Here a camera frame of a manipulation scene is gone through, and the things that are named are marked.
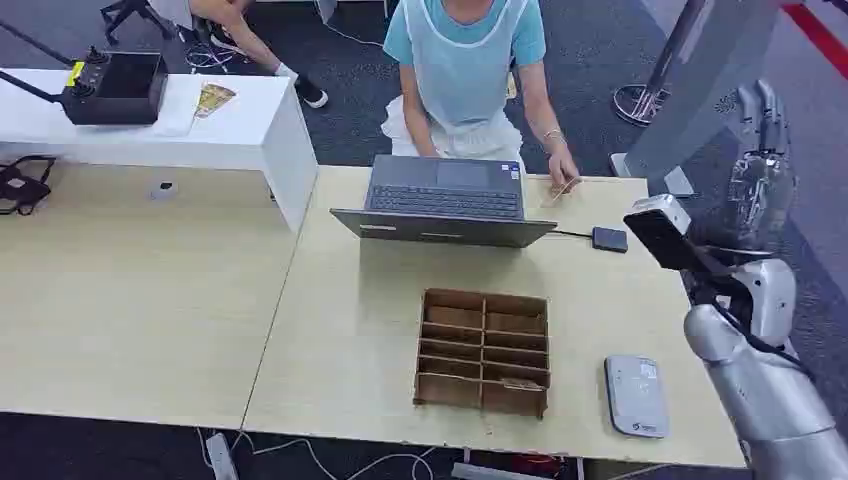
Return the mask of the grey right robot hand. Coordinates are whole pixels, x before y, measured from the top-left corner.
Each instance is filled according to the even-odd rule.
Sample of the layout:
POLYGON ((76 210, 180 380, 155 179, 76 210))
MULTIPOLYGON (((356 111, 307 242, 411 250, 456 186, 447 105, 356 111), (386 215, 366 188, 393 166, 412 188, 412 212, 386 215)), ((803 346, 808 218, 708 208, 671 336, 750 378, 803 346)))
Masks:
POLYGON ((783 102, 765 80, 737 89, 742 106, 741 157, 728 182, 724 228, 732 248, 773 251, 782 242, 797 189, 783 102))

